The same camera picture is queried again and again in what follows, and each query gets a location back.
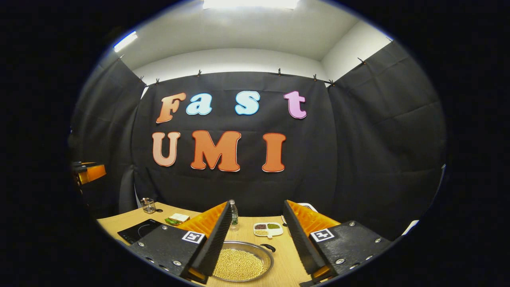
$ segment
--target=white plate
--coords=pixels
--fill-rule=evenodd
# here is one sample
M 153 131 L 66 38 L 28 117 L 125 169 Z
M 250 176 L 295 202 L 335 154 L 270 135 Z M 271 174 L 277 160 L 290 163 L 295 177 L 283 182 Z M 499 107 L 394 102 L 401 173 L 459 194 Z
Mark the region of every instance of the white plate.
M 258 225 L 258 224 L 265 224 L 266 227 L 268 224 L 276 224 L 278 225 L 279 228 L 274 228 L 274 229 L 269 229 L 269 228 L 266 228 L 266 229 L 255 229 L 255 226 Z M 256 230 L 264 230 L 264 231 L 267 231 L 267 235 L 258 235 L 258 234 L 255 234 L 255 231 Z M 261 236 L 261 237 L 266 237 L 267 238 L 273 238 L 273 236 L 278 236 L 278 235 L 282 235 L 284 233 L 284 229 L 282 227 L 282 225 L 278 222 L 258 222 L 258 223 L 255 223 L 253 225 L 253 233 L 256 235 L 256 236 Z

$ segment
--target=white wall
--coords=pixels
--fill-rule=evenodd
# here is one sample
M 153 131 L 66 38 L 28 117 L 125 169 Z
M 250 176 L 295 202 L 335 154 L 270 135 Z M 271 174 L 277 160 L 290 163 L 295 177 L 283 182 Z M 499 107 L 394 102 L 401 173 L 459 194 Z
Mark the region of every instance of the white wall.
M 168 57 L 133 70 L 147 85 L 198 74 L 227 71 L 265 71 L 327 79 L 321 62 L 292 54 L 258 49 L 214 49 Z
M 390 38 L 364 21 L 354 25 L 322 59 L 328 79 L 336 81 L 375 52 L 390 43 Z

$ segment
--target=bowl handle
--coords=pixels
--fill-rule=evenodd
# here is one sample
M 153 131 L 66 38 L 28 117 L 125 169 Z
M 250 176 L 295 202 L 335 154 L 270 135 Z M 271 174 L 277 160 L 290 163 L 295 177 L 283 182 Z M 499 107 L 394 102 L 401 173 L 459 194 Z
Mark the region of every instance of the bowl handle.
M 271 245 L 269 244 L 261 244 L 262 246 L 266 247 L 267 249 L 270 249 L 271 251 L 273 252 L 276 252 L 276 248 L 272 247 Z

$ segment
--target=blue letter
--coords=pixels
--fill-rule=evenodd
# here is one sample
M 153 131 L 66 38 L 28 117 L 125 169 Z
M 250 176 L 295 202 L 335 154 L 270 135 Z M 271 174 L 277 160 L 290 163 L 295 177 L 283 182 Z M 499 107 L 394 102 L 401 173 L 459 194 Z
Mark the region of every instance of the blue letter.
M 259 110 L 260 95 L 253 91 L 242 91 L 236 96 L 236 102 L 239 104 L 234 109 L 237 114 L 251 115 Z
M 213 96 L 208 93 L 199 93 L 194 95 L 191 98 L 191 104 L 186 108 L 186 113 L 188 115 L 200 114 L 206 115 L 210 113 L 213 108 L 211 108 L 211 101 L 213 100 Z

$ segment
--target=orange letter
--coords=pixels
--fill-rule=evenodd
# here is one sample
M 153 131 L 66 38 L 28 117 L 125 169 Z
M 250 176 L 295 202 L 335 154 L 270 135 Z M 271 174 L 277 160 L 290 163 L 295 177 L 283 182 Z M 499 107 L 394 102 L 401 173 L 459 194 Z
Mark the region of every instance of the orange letter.
M 186 94 L 183 92 L 162 98 L 161 102 L 163 102 L 163 106 L 161 107 L 159 118 L 156 119 L 156 124 L 171 120 L 173 116 L 170 114 L 170 112 L 177 112 L 177 109 L 179 108 L 179 101 L 184 101 L 185 98 Z
M 221 156 L 219 170 L 238 172 L 241 169 L 237 164 L 237 141 L 241 138 L 241 133 L 224 132 L 216 146 L 208 131 L 194 131 L 191 135 L 195 139 L 195 160 L 191 163 L 192 168 L 205 169 L 206 164 L 203 162 L 203 157 L 206 157 L 209 168 L 213 169 Z
M 175 162 L 177 156 L 177 139 L 181 136 L 181 133 L 171 132 L 168 133 L 170 139 L 168 157 L 163 157 L 161 154 L 163 138 L 165 133 L 153 133 L 152 134 L 152 157 L 154 161 L 161 166 L 171 166 Z
M 267 173 L 279 173 L 285 169 L 282 164 L 282 143 L 286 137 L 280 133 L 267 133 L 263 136 L 266 141 L 266 164 L 262 170 Z

